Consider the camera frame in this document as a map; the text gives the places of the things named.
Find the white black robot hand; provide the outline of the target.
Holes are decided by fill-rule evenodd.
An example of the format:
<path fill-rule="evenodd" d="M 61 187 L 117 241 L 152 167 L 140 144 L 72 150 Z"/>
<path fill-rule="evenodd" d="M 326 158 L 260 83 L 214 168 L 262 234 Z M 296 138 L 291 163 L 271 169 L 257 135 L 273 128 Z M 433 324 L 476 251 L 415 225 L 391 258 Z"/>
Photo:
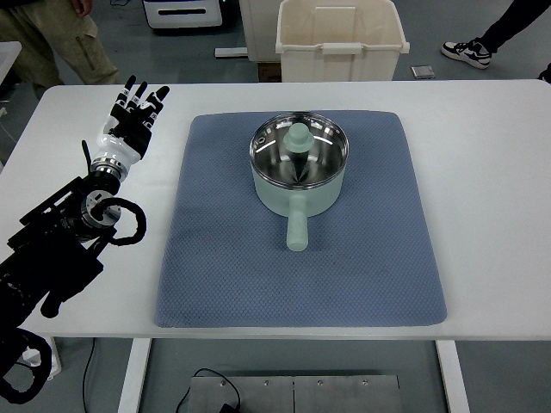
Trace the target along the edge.
<path fill-rule="evenodd" d="M 164 108 L 164 98 L 170 92 L 170 88 L 164 85 L 143 99 L 148 84 L 142 82 L 132 92 L 135 83 L 135 75 L 126 80 L 108 114 L 98 141 L 104 152 L 113 153 L 113 156 L 108 157 L 121 154 L 129 158 L 131 163 L 144 157 L 152 138 L 153 125 Z"/>

